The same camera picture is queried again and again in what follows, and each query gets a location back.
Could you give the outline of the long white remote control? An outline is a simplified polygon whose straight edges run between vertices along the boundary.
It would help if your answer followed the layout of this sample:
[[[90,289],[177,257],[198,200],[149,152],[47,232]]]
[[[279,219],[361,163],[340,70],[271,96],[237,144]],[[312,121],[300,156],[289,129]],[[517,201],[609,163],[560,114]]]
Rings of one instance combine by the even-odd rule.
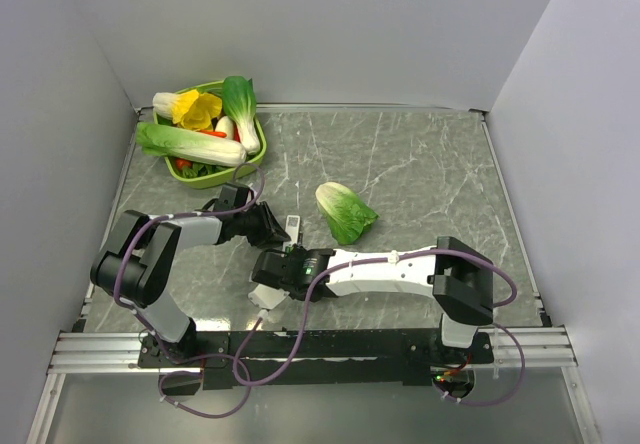
[[[289,253],[295,246],[302,243],[301,218],[299,215],[288,215],[285,223],[285,232],[289,239],[283,244],[282,250]]]

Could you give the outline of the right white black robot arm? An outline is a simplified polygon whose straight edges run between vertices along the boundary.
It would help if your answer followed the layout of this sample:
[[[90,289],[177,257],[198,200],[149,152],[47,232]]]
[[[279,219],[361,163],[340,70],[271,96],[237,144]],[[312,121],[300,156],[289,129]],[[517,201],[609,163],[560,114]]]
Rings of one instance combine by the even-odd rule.
[[[261,252],[251,274],[250,302],[272,310],[286,298],[303,301],[359,293],[409,294],[440,306],[438,354],[459,362],[472,348],[480,327],[493,322],[493,262],[453,237],[409,252],[359,253],[343,249]]]

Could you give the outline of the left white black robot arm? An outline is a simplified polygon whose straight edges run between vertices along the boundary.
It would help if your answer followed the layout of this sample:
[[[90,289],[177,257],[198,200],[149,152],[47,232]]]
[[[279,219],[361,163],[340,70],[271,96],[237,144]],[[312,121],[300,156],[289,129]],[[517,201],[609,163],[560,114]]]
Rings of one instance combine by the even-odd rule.
[[[94,259],[90,281],[132,312],[165,358],[184,366],[196,357],[197,328],[168,289],[174,258],[183,250],[235,237],[258,248],[289,240],[268,204],[242,184],[223,185],[217,197],[191,212],[153,217],[127,210]]]

